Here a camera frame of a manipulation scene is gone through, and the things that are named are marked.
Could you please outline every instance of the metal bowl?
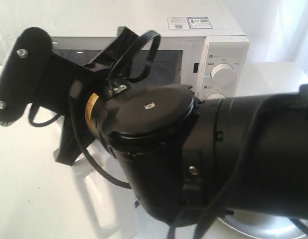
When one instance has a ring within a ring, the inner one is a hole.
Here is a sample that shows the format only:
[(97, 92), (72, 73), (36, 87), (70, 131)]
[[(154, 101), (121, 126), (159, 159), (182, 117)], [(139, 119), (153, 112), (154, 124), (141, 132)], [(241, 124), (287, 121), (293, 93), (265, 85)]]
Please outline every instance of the metal bowl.
[(235, 211), (233, 216), (219, 219), (226, 226), (255, 239), (300, 239), (305, 238), (288, 218), (260, 213)]

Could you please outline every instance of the barcode sticker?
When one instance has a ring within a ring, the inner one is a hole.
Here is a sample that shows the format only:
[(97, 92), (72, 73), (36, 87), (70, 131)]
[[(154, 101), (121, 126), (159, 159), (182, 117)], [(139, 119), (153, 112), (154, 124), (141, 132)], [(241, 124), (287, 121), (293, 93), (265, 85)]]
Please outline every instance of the barcode sticker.
[(190, 29), (213, 29), (208, 17), (188, 17)]
[(168, 17), (168, 28), (171, 30), (190, 29), (187, 17)]

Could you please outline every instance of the yellow label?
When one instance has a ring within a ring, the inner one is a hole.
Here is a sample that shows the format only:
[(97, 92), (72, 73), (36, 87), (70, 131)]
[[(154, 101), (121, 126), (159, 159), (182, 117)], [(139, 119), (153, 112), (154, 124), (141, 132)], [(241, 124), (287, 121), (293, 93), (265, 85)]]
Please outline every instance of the yellow label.
[(85, 121), (88, 124), (88, 126), (91, 128), (90, 126), (90, 121), (91, 121), (91, 114), (92, 114), (92, 110), (93, 107), (95, 105), (95, 102), (98, 100), (99, 96), (95, 93), (93, 93), (90, 96), (90, 99), (88, 100), (87, 104), (86, 104), (86, 108), (85, 108)]

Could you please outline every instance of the white microwave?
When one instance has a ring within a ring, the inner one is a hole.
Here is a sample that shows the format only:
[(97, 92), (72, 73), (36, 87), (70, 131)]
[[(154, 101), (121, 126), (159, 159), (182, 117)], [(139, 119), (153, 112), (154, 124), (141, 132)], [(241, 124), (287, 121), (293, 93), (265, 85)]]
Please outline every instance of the white microwave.
[[(54, 51), (88, 63), (127, 26), (141, 35), (162, 36), (148, 84), (189, 84), (201, 99), (235, 95), (249, 42), (229, 11), (216, 0), (74, 0), (39, 27)], [(143, 69), (150, 45), (136, 56), (131, 74)]]

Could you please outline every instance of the gear teeth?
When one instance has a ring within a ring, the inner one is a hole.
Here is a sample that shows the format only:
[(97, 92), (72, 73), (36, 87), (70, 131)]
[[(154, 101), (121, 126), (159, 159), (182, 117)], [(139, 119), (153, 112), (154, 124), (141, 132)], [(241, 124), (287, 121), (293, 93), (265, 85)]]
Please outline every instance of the gear teeth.
[(2, 121), (0, 120), (0, 125), (3, 126), (3, 127), (8, 127), (10, 125), (12, 125), (14, 122), (5, 122), (5, 121)]

